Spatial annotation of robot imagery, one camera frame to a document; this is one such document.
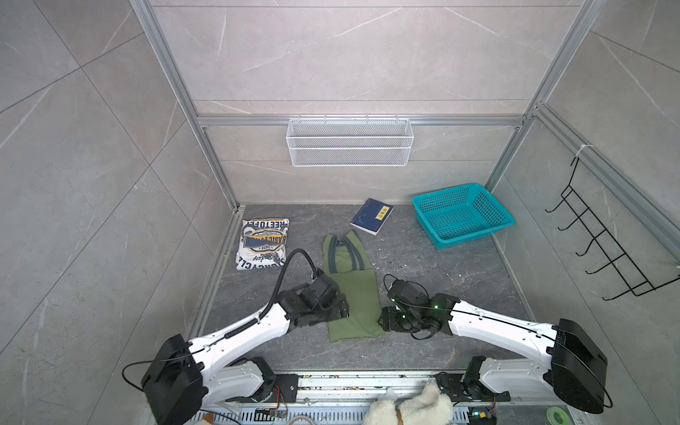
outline black wall hook rack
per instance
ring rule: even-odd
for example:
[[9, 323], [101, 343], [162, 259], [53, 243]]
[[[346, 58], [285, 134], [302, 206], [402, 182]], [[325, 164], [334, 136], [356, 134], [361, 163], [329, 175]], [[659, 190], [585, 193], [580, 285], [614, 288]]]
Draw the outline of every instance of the black wall hook rack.
[[[572, 182], [572, 180], [574, 180], [574, 173], [576, 172], [576, 166], [577, 166], [578, 164], [579, 164], [579, 158], [578, 158], [578, 156], [577, 156], [577, 157], [574, 157], [574, 159], [571, 161], [570, 167], [573, 166], [574, 169], [571, 171], [571, 177], [569, 178], [569, 183], [566, 185], [566, 188], [564, 188], [564, 190], [563, 190], [562, 193], [560, 194], [560, 197], [562, 198], [562, 200], [561, 200], [560, 203], [557, 204], [557, 206], [555, 206], [553, 209], [551, 209], [550, 211], [548, 211], [548, 210], [546, 209], [545, 212], [547, 212], [547, 213], [554, 212], [554, 211], [555, 211], [557, 208], [559, 208], [559, 206], [560, 206], [561, 204], [563, 204], [563, 203], [566, 204], [567, 206], [569, 206], [569, 208], [571, 209], [571, 211], [576, 215], [576, 218], [575, 218], [571, 223], [569, 223], [569, 225], [568, 225], [567, 227], [565, 227], [565, 228], [560, 228], [560, 227], [558, 227], [558, 230], [559, 230], [559, 231], [565, 231], [566, 229], [568, 229], [568, 228], [570, 228], [572, 225], [574, 225], [574, 223], [580, 222], [580, 223], [583, 225], [583, 227], [588, 231], [588, 233], [590, 234], [590, 237], [591, 237], [590, 243], [588, 244], [588, 247], [585, 249], [585, 251], [583, 251], [582, 254], [576, 252], [576, 255], [578, 255], [579, 257], [582, 257], [582, 256], [586, 255], [586, 254], [588, 253], [588, 251], [590, 250], [590, 247], [593, 245], [593, 243], [595, 243], [595, 244], [600, 248], [600, 250], [603, 252], [603, 254], [605, 255], [605, 257], [607, 257], [607, 263], [606, 263], [605, 265], [603, 265], [602, 267], [600, 267], [599, 269], [597, 269], [597, 270], [595, 270], [595, 271], [586, 271], [586, 273], [589, 274], [589, 275], [594, 275], [595, 273], [597, 273], [597, 272], [599, 272], [599, 271], [603, 270], [604, 268], [606, 268], [606, 267], [608, 267], [608, 266], [611, 265], [611, 266], [616, 270], [616, 272], [617, 272], [618, 275], [621, 277], [621, 279], [624, 281], [624, 283], [626, 284], [626, 286], [628, 287], [627, 290], [621, 292], [621, 293], [618, 294], [617, 296], [613, 296], [613, 297], [611, 297], [611, 298], [602, 297], [602, 299], [605, 300], [605, 301], [611, 301], [611, 300], [614, 300], [614, 299], [619, 298], [621, 295], [628, 294], [629, 292], [633, 293], [634, 296], [641, 296], [641, 295], [647, 294], [648, 292], [651, 292], [651, 291], [657, 290], [657, 289], [659, 289], [659, 288], [662, 288], [662, 287], [664, 287], [664, 286], [666, 286], [666, 285], [668, 285], [668, 284], [671, 284], [671, 283], [673, 283], [673, 282], [675, 282], [675, 281], [677, 281], [677, 280], [680, 280], [680, 275], [678, 275], [678, 277], [676, 277], [676, 278], [673, 279], [673, 280], [669, 280], [668, 282], [666, 282], [666, 283], [664, 283], [664, 284], [654, 286], [654, 285], [649, 281], [649, 279], [647, 279], [647, 276], [642, 272], [642, 270], [640, 270], [640, 268], [637, 266], [637, 264], [635, 264], [635, 262], [633, 261], [633, 259], [628, 255], [628, 253], [627, 253], [626, 250], [624, 249], [624, 247], [621, 246], [621, 244], [619, 243], [619, 241], [616, 240], [616, 238], [614, 237], [614, 235], [612, 235], [611, 232], [609, 232], [609, 229], [602, 223], [602, 221], [600, 221], [600, 218], [593, 212], [592, 209], [590, 209], [590, 207], [588, 206], [588, 204], [585, 203], [585, 201], [583, 200], [583, 198], [581, 198], [581, 195], [579, 195], [579, 193], [578, 193], [576, 190], [574, 190], [574, 188], [571, 186], [571, 182]], [[585, 205], [585, 210], [583, 210], [581, 213], [577, 213], [577, 212], [576, 212], [576, 209], [574, 209], [574, 206], [573, 206], [571, 203], [569, 203], [569, 200], [568, 200], [567, 198], [568, 198], [569, 196], [571, 196], [571, 195], [574, 195], [575, 197], [577, 197], [577, 198], [583, 203], [583, 205]], [[594, 234], [594, 233], [590, 230], [590, 228], [589, 228], [589, 227], [585, 224], [585, 222], [583, 221], [583, 215], [584, 215], [585, 213], [587, 213], [587, 212], [590, 212], [590, 214], [591, 214], [593, 217], [595, 217], [595, 220], [597, 220], [597, 222], [602, 226], [602, 228], [603, 228], [604, 230], [600, 231], [600, 232], [597, 233], [597, 234]], [[612, 258], [612, 256], [610, 256], [610, 255], [607, 253], [607, 251], [604, 249], [604, 247], [602, 246], [602, 244], [601, 244], [600, 241], [598, 240], [598, 238], [599, 238], [600, 236], [602, 236], [602, 235], [608, 235], [608, 236], [611, 238], [611, 240], [613, 240], [614, 243], [616, 243], [616, 246], [618, 246], [618, 248], [621, 250], [621, 252], [623, 252], [623, 254], [620, 254], [620, 255], [618, 255], [618, 256]], [[621, 271], [619, 270], [619, 267], [617, 267], [616, 264], [615, 264], [615, 261], [621, 260], [621, 259], [630, 261], [630, 263], [635, 267], [635, 269], [636, 269], [636, 270], [640, 273], [640, 275], [642, 276], [642, 278], [643, 278], [642, 283], [635, 284], [634, 286], [631, 286], [631, 284], [628, 283], [628, 280], [624, 277], [623, 273], [621, 273]], [[640, 290], [641, 290], [642, 292], [635, 292], [636, 289], [638, 289], [638, 288], [640, 288], [640, 287], [642, 287], [642, 286], [644, 286], [644, 285], [648, 285], [648, 286], [645, 286], [644, 288], [641, 288]]]

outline blue book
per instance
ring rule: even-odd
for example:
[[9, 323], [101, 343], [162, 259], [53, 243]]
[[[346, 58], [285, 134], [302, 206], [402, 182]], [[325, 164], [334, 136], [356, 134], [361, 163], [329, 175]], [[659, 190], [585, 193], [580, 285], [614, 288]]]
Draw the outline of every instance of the blue book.
[[369, 198], [350, 224], [375, 236], [393, 209], [391, 205]]

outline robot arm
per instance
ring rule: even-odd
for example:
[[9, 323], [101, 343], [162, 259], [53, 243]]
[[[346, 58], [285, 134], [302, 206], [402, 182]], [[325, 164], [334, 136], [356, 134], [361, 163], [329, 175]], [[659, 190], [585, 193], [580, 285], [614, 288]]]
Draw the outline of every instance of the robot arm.
[[526, 358], [474, 358], [463, 390], [474, 393], [475, 398], [508, 390], [548, 389], [588, 413], [602, 413], [606, 407], [607, 357], [575, 322], [560, 319], [553, 325], [519, 320], [446, 294], [430, 299], [411, 282], [400, 279], [392, 283], [388, 296], [396, 307], [383, 308], [379, 323], [384, 330], [410, 333], [414, 338], [420, 331], [429, 333], [416, 339], [427, 339], [437, 332], [470, 337]]
[[[297, 252], [307, 257], [313, 281], [279, 292], [290, 259]], [[274, 384], [273, 372], [263, 359], [239, 363], [241, 356], [297, 327], [348, 316], [347, 299], [338, 285], [314, 267], [306, 252], [294, 250], [266, 306], [208, 335], [189, 341], [181, 335], [168, 339], [142, 378], [141, 389], [158, 425], [184, 424], [201, 407], [234, 397], [264, 400]]]
[[[313, 281], [279, 292], [290, 259], [307, 257]], [[474, 358], [456, 387], [458, 394], [492, 400], [501, 392], [553, 390], [564, 402], [589, 413], [604, 406], [607, 358], [576, 323], [559, 325], [519, 320], [480, 309], [446, 294], [431, 299], [404, 280], [388, 289], [395, 307], [384, 307], [384, 330], [438, 332], [471, 337], [522, 355], [523, 359]], [[282, 267], [269, 303], [244, 319], [214, 333], [184, 341], [176, 335], [163, 343], [141, 381], [158, 425], [181, 425], [201, 407], [244, 396], [265, 400], [275, 376], [261, 358], [239, 362], [258, 345], [292, 329], [346, 318], [347, 301], [338, 285], [314, 267], [302, 250], [294, 250]]]

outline green pants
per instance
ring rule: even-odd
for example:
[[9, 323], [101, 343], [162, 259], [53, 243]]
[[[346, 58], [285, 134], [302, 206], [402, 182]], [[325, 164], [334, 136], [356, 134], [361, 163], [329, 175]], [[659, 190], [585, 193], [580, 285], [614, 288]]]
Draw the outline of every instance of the green pants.
[[354, 231], [342, 239], [326, 236], [324, 272], [338, 283], [350, 305], [348, 318], [328, 323], [330, 342], [384, 334], [378, 324], [381, 309], [375, 272], [364, 251], [364, 244]]

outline black cable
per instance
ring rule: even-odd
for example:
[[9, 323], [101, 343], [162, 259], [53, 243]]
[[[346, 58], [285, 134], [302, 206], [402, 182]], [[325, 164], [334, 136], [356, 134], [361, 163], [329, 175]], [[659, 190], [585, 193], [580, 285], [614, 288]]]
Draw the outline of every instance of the black cable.
[[[420, 309], [429, 309], [429, 310], [437, 310], [437, 311], [452, 311], [452, 312], [454, 312], [454, 313], [463, 313], [463, 314], [469, 314], [470, 316], [479, 317], [479, 314], [470, 313], [469, 311], [460, 311], [460, 310], [455, 310], [455, 309], [435, 309], [434, 307], [423, 307], [423, 306], [420, 306], [420, 305], [414, 305], [414, 304], [403, 303], [403, 302], [401, 302], [401, 301], [396, 301], [396, 303], [400, 303], [400, 304], [403, 304], [403, 305], [408, 305], [408, 306], [410, 306], [410, 307], [417, 307], [417, 308], [420, 308]], [[525, 328], [524, 326], [520, 326], [520, 325], [515, 324], [515, 323], [506, 322], [506, 321], [504, 321], [504, 320], [496, 319], [496, 318], [493, 318], [493, 317], [490, 317], [490, 316], [484, 316], [483, 318], [495, 320], [495, 321], [500, 322], [500, 323], [509, 324], [509, 325], [514, 326], [514, 327], [517, 327], [517, 328], [524, 329], [524, 330], [527, 330], [527, 331], [529, 331], [529, 332], [535, 333], [536, 335], [539, 334], [538, 332], [536, 332], [536, 331], [533, 330], [533, 329]], [[541, 336], [541, 337], [548, 338], [550, 341], [553, 341], [553, 342], [555, 341], [555, 339], [553, 339], [553, 338], [551, 338], [551, 337], [549, 337], [549, 336], [547, 336], [547, 335], [540, 335], [540, 336]]]
[[[274, 291], [272, 291], [271, 297], [269, 298], [269, 302], [268, 302], [267, 305], [265, 306], [265, 309], [263, 309], [263, 310], [262, 310], [262, 313], [260, 313], [260, 316], [259, 316], [260, 319], [263, 319], [263, 318], [267, 315], [267, 313], [269, 313], [269, 311], [271, 310], [271, 308], [274, 306], [274, 301], [276, 300], [276, 296], [279, 294], [279, 290], [281, 289], [281, 283], [282, 283], [283, 280], [284, 280], [284, 276], [285, 276], [285, 274], [286, 274], [286, 270], [288, 270], [288, 265], [290, 264], [290, 260], [291, 260], [291, 259], [293, 258], [293, 256], [294, 256], [295, 254], [297, 254], [298, 252], [301, 252], [301, 253], [305, 256], [305, 258], [307, 259], [307, 262], [309, 263], [309, 266], [311, 267], [311, 275], [312, 275], [312, 279], [316, 279], [316, 277], [317, 277], [317, 275], [316, 275], [316, 266], [314, 265], [314, 261], [312, 261], [311, 258], [309, 257], [309, 254], [308, 254], [305, 250], [301, 250], [300, 248], [294, 249], [294, 250], [288, 255], [288, 259], [286, 260], [286, 262], [284, 263], [284, 265], [281, 267], [281, 271], [279, 272], [279, 277], [276, 279], [276, 285], [274, 285]], [[242, 324], [242, 325], [239, 326], [238, 328], [233, 329], [233, 330], [227, 332], [222, 338], [218, 339], [217, 341], [214, 341], [213, 343], [210, 343], [210, 344], [208, 345], [208, 347], [211, 347], [211, 346], [217, 344], [218, 342], [220, 342], [220, 341], [223, 340], [223, 339], [229, 339], [229, 338], [233, 337], [234, 335], [243, 332], [244, 330], [248, 329], [249, 327], [253, 326], [255, 323], [258, 323], [258, 322], [259, 322], [259, 320], [257, 320], [257, 319], [251, 319], [250, 321], [248, 321], [248, 322]]]
[[288, 255], [288, 259], [284, 263], [284, 265], [281, 267], [281, 272], [279, 272], [279, 277], [276, 279], [276, 285], [274, 286], [274, 291], [271, 293], [271, 298], [269, 299], [269, 302], [267, 303], [267, 306], [265, 307], [264, 310], [262, 310], [262, 313], [260, 313], [260, 319], [264, 318], [267, 313], [269, 313], [269, 310], [274, 306], [274, 300], [276, 299], [276, 296], [279, 294], [279, 289], [281, 289], [281, 283], [284, 280], [284, 275], [286, 274], [286, 270], [288, 269], [288, 265], [290, 264], [290, 261], [292, 260], [293, 256], [297, 254], [298, 252], [301, 252], [302, 255], [305, 256], [307, 259], [307, 262], [309, 263], [309, 266], [311, 267], [311, 273], [312, 273], [312, 278], [316, 278], [316, 266], [314, 265], [314, 261], [311, 260], [311, 257], [309, 257], [309, 254], [300, 248], [295, 248], [291, 253]]
[[208, 412], [208, 413], [212, 413], [212, 414], [215, 415], [216, 417], [219, 416], [220, 418], [229, 419], [230, 421], [235, 422], [237, 425], [243, 425], [241, 422], [239, 422], [239, 421], [237, 421], [236, 419], [232, 418], [231, 416], [227, 416], [227, 415], [225, 415], [225, 414], [223, 414], [223, 413], [218, 413], [218, 412], [216, 412], [216, 411], [205, 410], [205, 409], [199, 409], [199, 411], [206, 411], [206, 412]]
[[[262, 313], [260, 313], [260, 319], [264, 318], [264, 317], [267, 315], [267, 313], [269, 313], [269, 310], [271, 310], [272, 306], [274, 306], [274, 300], [276, 299], [276, 296], [279, 294], [279, 290], [281, 289], [281, 283], [282, 283], [283, 280], [284, 280], [284, 275], [286, 274], [286, 269], [288, 269], [288, 265], [290, 264], [290, 260], [291, 260], [291, 259], [293, 258], [293, 256], [294, 256], [295, 254], [297, 254], [298, 252], [301, 252], [302, 255], [304, 255], [305, 258], [307, 259], [307, 262], [309, 263], [309, 266], [311, 267], [312, 278], [315, 279], [315, 278], [317, 277], [317, 276], [316, 276], [316, 266], [314, 265], [314, 261], [311, 260], [311, 257], [309, 256], [309, 254], [308, 254], [307, 252], [305, 252], [304, 250], [300, 249], [300, 248], [294, 249], [294, 250], [288, 255], [288, 259], [287, 259], [286, 262], [284, 263], [283, 267], [281, 267], [281, 271], [279, 272], [279, 277], [276, 279], [276, 285], [274, 286], [274, 291], [272, 292], [271, 298], [269, 299], [269, 302], [268, 302], [267, 305], [265, 306], [265, 309], [262, 310]], [[248, 323], [245, 323], [245, 324], [239, 326], [238, 328], [232, 330], [231, 332], [227, 333], [225, 336], [223, 336], [222, 338], [218, 339], [217, 341], [214, 341], [213, 343], [210, 343], [210, 344], [208, 345], [208, 347], [211, 347], [211, 346], [217, 344], [218, 342], [220, 342], [221, 340], [226, 339], [226, 338], [229, 338], [229, 337], [235, 335], [236, 333], [243, 332], [245, 329], [248, 329], [249, 327], [251, 327], [252, 325], [254, 325], [254, 324], [257, 323], [257, 322], [258, 322], [258, 320], [255, 320], [255, 319], [250, 320]], [[143, 360], [143, 361], [141, 361], [141, 362], [130, 363], [130, 364], [126, 365], [125, 367], [123, 367], [123, 369], [121, 370], [120, 374], [121, 374], [121, 376], [123, 377], [123, 380], [124, 380], [126, 383], [128, 383], [129, 385], [131, 385], [131, 386], [134, 387], [134, 388], [137, 388], [139, 391], [143, 391], [143, 389], [142, 389], [141, 387], [139, 387], [139, 386], [133, 384], [132, 382], [130, 382], [129, 379], [127, 379], [127, 377], [125, 376], [125, 370], [126, 370], [127, 368], [129, 368], [130, 366], [135, 366], [136, 364], [153, 363], [153, 362], [156, 362], [156, 361], [158, 361], [158, 362], [171, 362], [171, 361], [174, 361], [174, 360], [181, 360], [181, 359], [183, 359], [183, 358], [187, 358], [187, 357], [193, 356], [193, 355], [196, 354], [196, 353], [200, 353], [200, 352], [202, 352], [203, 350], [205, 350], [205, 347], [204, 347], [204, 348], [201, 348], [200, 350], [198, 350], [198, 351], [196, 351], [196, 352], [189, 353], [189, 354], [186, 354], [186, 355], [180, 356], [180, 357], [167, 358], [167, 359], [164, 359], [164, 360]]]
[[[416, 329], [416, 332], [420, 332], [422, 330], [422, 329], [418, 329], [418, 328], [415, 328], [415, 329]], [[411, 338], [415, 339], [416, 341], [423, 341], [424, 339], [430, 339], [430, 338], [434, 337], [434, 335], [435, 335], [435, 334], [430, 332], [430, 334], [428, 336], [424, 337], [424, 338], [416, 338], [415, 335], [413, 334], [413, 329], [411, 329], [411, 332], [409, 334], [411, 335]]]
[[397, 279], [397, 277], [396, 277], [395, 275], [390, 275], [389, 273], [387, 273], [386, 275], [383, 276], [383, 288], [385, 288], [385, 291], [386, 291], [386, 292], [389, 292], [390, 290], [387, 289], [387, 284], [385, 283], [385, 278], [386, 278], [387, 276], [392, 276], [392, 277], [394, 278], [395, 281], [396, 281], [396, 280], [399, 280], [399, 279]]
[[[386, 278], [387, 276], [392, 276], [392, 277], [394, 278], [394, 280], [399, 280], [399, 279], [397, 278], [397, 276], [392, 275], [392, 274], [389, 274], [389, 273], [387, 273], [386, 275], [383, 276], [383, 287], [385, 288], [385, 291], [389, 292], [390, 290], [387, 289], [387, 284], [385, 283], [385, 278]], [[419, 284], [418, 282], [414, 282], [414, 281], [412, 281], [412, 280], [407, 280], [407, 281], [405, 281], [405, 282], [409, 282], [410, 284], [416, 284], [416, 285], [418, 285], [419, 287], [421, 287], [421, 288], [423, 289], [423, 291], [425, 291], [425, 295], [426, 295], [428, 298], [430, 298], [430, 294], [427, 292], [427, 289], [425, 289], [425, 287], [424, 287], [423, 285]]]
[[120, 375], [123, 376], [123, 381], [127, 382], [128, 385], [130, 385], [134, 388], [137, 388], [139, 391], [143, 392], [144, 390], [141, 387], [136, 386], [135, 384], [130, 382], [129, 379], [127, 379], [127, 377], [125, 376], [125, 369], [129, 368], [130, 366], [136, 366], [137, 364], [145, 364], [145, 363], [153, 363], [153, 362], [172, 362], [174, 360], [181, 360], [183, 358], [191, 357], [196, 353], [200, 353], [203, 350], [205, 350], [205, 348], [201, 348], [200, 350], [195, 351], [193, 353], [184, 354], [183, 356], [179, 356], [179, 357], [175, 357], [175, 358], [166, 358], [164, 360], [142, 360], [141, 362], [130, 363], [130, 364], [126, 365], [125, 367], [123, 367], [123, 370], [120, 371]]
[[605, 404], [605, 401], [604, 401], [604, 400], [602, 400], [602, 406], [603, 406], [603, 407], [606, 407], [607, 409], [611, 409], [612, 407], [614, 407], [614, 400], [611, 399], [611, 396], [610, 396], [609, 393], [607, 392], [607, 389], [605, 388], [604, 385], [602, 385], [602, 382], [599, 380], [599, 378], [597, 378], [597, 375], [595, 375], [595, 372], [593, 372], [593, 371], [591, 370], [591, 368], [588, 367], [588, 365], [587, 365], [583, 360], [581, 360], [580, 357], [578, 357], [576, 354], [574, 354], [574, 352], [571, 351], [570, 349], [568, 349], [563, 343], [557, 342], [557, 344], [559, 344], [562, 348], [564, 348], [564, 349], [565, 349], [566, 351], [568, 351], [572, 356], [574, 356], [579, 362], [581, 362], [581, 364], [588, 370], [588, 372], [590, 372], [590, 374], [593, 375], [593, 378], [595, 378], [595, 380], [597, 381], [597, 383], [600, 384], [600, 388], [602, 388], [602, 391], [605, 392], [605, 394], [607, 395], [607, 398], [609, 399], [609, 406], [607, 406], [607, 405]]

